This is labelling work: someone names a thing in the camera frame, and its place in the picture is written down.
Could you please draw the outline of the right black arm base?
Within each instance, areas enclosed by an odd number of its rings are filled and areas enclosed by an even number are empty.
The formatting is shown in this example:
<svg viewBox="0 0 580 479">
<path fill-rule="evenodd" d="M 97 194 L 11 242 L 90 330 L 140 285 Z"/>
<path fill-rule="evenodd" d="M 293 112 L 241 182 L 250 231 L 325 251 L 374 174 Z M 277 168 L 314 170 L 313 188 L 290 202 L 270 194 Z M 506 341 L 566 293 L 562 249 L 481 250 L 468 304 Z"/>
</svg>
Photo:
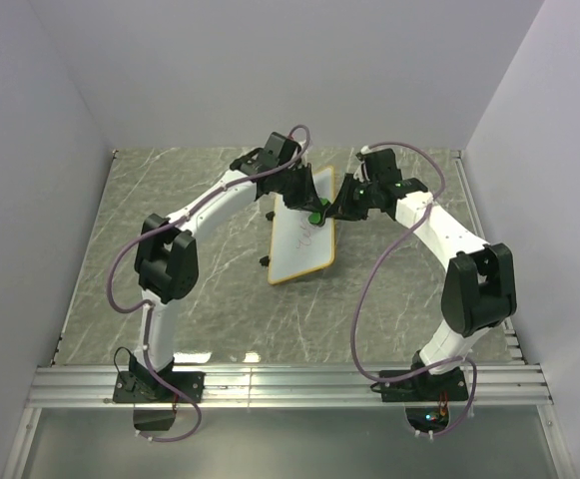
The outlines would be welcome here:
<svg viewBox="0 0 580 479">
<path fill-rule="evenodd" d="M 404 369 L 381 370 L 378 377 L 389 378 L 390 381 L 375 382 L 370 390 L 378 393 L 382 402 L 466 401 L 469 397 L 465 376 L 459 367 L 440 375 L 424 372 L 403 381 L 395 381 L 395 377 L 405 373 Z"/>
</svg>

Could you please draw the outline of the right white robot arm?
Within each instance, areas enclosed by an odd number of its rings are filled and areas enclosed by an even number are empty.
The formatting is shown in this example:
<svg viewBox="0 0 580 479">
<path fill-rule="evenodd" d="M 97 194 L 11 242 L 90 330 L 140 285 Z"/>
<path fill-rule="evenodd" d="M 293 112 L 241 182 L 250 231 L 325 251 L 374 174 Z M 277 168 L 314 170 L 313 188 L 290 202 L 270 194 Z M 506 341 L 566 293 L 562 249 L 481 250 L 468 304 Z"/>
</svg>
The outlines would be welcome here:
<svg viewBox="0 0 580 479">
<path fill-rule="evenodd" d="M 385 261 L 410 237 L 417 237 L 445 272 L 442 321 L 418 351 L 409 372 L 413 392 L 435 397 L 449 373 L 467 358 L 472 346 L 517 309 L 513 255 L 503 243 L 491 244 L 471 233 L 438 201 L 444 186 L 431 191 L 422 181 L 402 175 L 394 143 L 365 146 L 360 165 L 347 174 L 324 213 L 327 219 L 356 222 L 372 210 L 404 227 L 403 235 L 379 257 Z"/>
</svg>

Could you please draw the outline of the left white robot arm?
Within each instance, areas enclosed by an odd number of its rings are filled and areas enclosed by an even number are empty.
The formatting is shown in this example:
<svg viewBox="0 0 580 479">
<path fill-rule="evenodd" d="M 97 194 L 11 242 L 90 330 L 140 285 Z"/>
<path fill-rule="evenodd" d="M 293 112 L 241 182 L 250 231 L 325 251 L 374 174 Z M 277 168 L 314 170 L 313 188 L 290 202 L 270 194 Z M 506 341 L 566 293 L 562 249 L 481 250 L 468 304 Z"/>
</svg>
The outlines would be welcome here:
<svg viewBox="0 0 580 479">
<path fill-rule="evenodd" d="M 199 240 L 270 193 L 281 196 L 289 210 L 307 212 L 316 227 L 326 224 L 328 203 L 317 196 L 310 166 L 301 161 L 305 149 L 288 138 L 278 148 L 256 148 L 234 160 L 212 188 L 184 208 L 144 221 L 135 258 L 142 333 L 134 356 L 144 368 L 136 387 L 148 400 L 160 401 L 172 389 L 176 307 L 199 278 Z"/>
</svg>

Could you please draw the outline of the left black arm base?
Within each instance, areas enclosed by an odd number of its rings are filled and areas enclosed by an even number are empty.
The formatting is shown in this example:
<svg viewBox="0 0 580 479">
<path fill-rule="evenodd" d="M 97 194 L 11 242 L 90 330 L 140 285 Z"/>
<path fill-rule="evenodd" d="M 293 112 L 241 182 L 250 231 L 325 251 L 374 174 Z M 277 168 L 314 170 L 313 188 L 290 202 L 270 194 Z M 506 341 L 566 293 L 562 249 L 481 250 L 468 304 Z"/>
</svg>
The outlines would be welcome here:
<svg viewBox="0 0 580 479">
<path fill-rule="evenodd" d="M 206 374 L 200 370 L 178 371 L 171 362 L 158 372 L 162 381 L 183 392 L 194 402 L 200 402 L 205 388 Z M 171 388 L 157 380 L 149 370 L 132 361 L 127 370 L 117 374 L 113 402 L 119 404 L 166 403 L 182 401 Z"/>
</svg>

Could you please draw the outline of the green whiteboard eraser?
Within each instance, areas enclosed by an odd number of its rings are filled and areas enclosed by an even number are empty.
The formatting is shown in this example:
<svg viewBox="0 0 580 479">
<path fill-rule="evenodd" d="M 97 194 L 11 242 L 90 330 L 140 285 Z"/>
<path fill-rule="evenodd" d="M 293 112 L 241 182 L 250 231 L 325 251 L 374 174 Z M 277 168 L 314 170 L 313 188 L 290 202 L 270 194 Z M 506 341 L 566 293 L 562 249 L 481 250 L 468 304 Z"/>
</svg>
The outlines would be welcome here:
<svg viewBox="0 0 580 479">
<path fill-rule="evenodd" d="M 326 198 L 320 198 L 320 206 L 307 217 L 310 225 L 315 227 L 322 227 L 326 221 L 326 212 L 330 205 L 330 201 Z"/>
</svg>

